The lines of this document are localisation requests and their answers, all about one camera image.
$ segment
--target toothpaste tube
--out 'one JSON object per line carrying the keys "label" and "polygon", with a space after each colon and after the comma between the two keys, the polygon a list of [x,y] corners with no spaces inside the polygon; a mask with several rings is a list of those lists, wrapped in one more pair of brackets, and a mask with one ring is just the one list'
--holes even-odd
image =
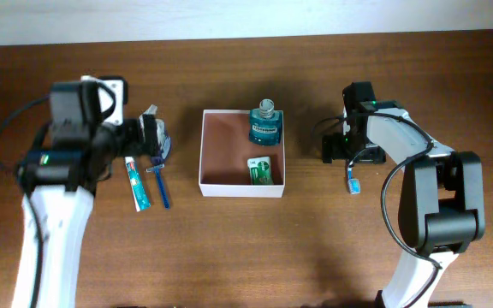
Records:
{"label": "toothpaste tube", "polygon": [[251,184],[273,185],[273,179],[271,179],[271,160],[269,157],[251,158],[246,163],[250,169]]}
{"label": "toothpaste tube", "polygon": [[134,205],[136,211],[141,211],[149,208],[150,200],[147,198],[146,191],[142,185],[138,168],[136,168],[136,162],[132,157],[125,157],[125,164],[127,165],[128,179],[130,180],[130,186],[133,188]]}

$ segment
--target teal bottle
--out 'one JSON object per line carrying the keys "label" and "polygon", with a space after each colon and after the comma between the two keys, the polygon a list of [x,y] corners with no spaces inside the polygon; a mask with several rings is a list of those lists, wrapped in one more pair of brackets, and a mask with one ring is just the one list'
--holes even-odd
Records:
{"label": "teal bottle", "polygon": [[272,100],[262,100],[259,108],[250,111],[248,139],[257,145],[278,145],[281,133],[282,111],[275,111]]}

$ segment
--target bottle label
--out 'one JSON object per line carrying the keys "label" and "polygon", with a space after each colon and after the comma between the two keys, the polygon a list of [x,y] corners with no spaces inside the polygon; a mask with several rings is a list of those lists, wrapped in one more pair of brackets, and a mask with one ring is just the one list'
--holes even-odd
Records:
{"label": "bottle label", "polygon": [[277,133],[277,127],[259,127],[252,125],[252,130],[256,133]]}

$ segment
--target open box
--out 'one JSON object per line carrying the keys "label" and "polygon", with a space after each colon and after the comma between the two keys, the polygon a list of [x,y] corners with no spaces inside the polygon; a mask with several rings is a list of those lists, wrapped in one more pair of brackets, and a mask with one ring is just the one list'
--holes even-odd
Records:
{"label": "open box", "polygon": [[[248,140],[248,110],[205,110],[199,159],[199,187],[205,197],[280,198],[285,184],[284,122],[281,143]],[[274,185],[251,185],[247,160],[270,157]]]}

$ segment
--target teal toothpaste tube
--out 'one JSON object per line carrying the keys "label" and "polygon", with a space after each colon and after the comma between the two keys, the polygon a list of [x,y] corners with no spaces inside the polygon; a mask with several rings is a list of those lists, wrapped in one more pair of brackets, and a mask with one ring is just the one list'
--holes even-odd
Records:
{"label": "teal toothpaste tube", "polygon": [[147,198],[146,191],[142,185],[140,173],[138,172],[138,168],[136,168],[134,158],[125,157],[125,164],[127,165],[128,180],[130,181],[130,186],[133,188],[136,211],[148,209],[151,206],[150,200]]}

